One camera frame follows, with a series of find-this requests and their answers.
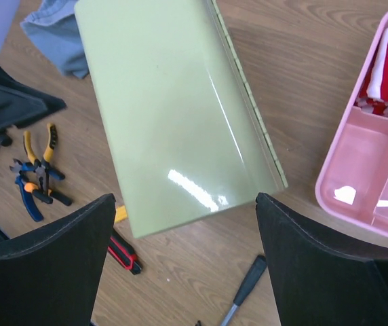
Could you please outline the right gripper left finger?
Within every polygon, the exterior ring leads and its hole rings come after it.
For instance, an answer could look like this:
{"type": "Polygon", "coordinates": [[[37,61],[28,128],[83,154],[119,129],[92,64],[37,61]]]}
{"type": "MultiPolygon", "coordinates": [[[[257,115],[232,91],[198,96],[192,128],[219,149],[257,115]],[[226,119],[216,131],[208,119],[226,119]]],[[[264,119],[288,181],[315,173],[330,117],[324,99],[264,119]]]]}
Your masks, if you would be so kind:
{"type": "Polygon", "coordinates": [[[114,218],[105,194],[0,242],[0,325],[89,325],[114,218]]]}

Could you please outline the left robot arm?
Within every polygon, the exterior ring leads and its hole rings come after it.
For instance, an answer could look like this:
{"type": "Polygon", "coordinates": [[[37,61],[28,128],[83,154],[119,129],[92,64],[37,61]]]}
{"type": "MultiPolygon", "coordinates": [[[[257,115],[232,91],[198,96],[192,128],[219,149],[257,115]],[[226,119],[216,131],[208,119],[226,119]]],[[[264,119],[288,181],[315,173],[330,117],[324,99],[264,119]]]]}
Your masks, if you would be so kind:
{"type": "Polygon", "coordinates": [[[0,67],[0,134],[9,127],[25,128],[66,109],[58,97],[21,84],[0,67]]]}

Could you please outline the green metal tool chest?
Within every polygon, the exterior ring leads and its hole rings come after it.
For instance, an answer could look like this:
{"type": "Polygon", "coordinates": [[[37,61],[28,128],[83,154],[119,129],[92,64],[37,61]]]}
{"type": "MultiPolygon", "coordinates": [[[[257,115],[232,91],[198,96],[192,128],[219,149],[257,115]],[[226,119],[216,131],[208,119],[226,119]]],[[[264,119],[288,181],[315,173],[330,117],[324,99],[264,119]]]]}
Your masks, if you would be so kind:
{"type": "Polygon", "coordinates": [[[85,57],[135,238],[288,183],[215,1],[78,1],[85,57]]]}

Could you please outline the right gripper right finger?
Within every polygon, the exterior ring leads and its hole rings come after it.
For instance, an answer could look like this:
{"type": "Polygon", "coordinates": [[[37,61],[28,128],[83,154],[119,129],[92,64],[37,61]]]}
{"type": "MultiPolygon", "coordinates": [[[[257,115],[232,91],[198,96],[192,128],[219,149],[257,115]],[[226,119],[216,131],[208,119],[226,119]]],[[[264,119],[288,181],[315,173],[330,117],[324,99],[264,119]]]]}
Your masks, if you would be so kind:
{"type": "Polygon", "coordinates": [[[388,325],[388,248],[260,193],[256,216],[282,325],[388,325]]]}

